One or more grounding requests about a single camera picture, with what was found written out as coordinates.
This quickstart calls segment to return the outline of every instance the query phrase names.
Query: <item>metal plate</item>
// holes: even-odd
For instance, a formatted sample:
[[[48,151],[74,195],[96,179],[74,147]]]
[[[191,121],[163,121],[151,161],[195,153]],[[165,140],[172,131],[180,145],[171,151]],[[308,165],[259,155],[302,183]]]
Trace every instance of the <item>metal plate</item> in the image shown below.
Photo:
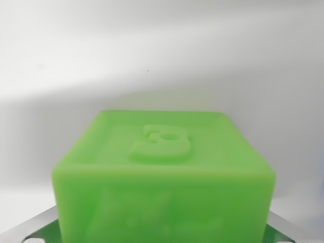
[[[0,235],[0,243],[62,243],[56,207]],[[282,217],[270,212],[263,243],[323,243]]]

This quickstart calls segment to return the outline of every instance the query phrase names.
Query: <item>plastic object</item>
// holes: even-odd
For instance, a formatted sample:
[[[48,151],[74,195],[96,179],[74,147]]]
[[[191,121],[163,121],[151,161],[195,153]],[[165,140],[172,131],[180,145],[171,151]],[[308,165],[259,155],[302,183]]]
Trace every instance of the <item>plastic object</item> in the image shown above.
[[[53,170],[65,243],[260,243],[274,181],[215,112],[103,111]]]

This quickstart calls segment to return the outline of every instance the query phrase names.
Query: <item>white backdrop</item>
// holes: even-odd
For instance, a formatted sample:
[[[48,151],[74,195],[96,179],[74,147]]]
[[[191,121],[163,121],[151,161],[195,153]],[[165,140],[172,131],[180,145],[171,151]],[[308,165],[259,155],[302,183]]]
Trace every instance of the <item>white backdrop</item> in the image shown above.
[[[322,1],[1,1],[0,232],[104,109],[229,115],[277,173],[272,210],[324,238]]]

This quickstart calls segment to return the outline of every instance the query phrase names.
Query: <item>metal frame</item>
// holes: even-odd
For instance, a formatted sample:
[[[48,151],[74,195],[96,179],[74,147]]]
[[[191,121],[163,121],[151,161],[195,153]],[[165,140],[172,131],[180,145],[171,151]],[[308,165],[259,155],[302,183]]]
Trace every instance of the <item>metal frame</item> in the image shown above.
[[[52,231],[51,235],[58,234],[57,237],[59,238],[57,218],[57,209],[54,206],[1,234],[0,243],[22,243],[31,237],[45,237],[45,235],[49,235],[50,231]],[[263,243],[277,242],[324,243],[322,240],[312,238],[308,233],[279,215],[270,212]]]

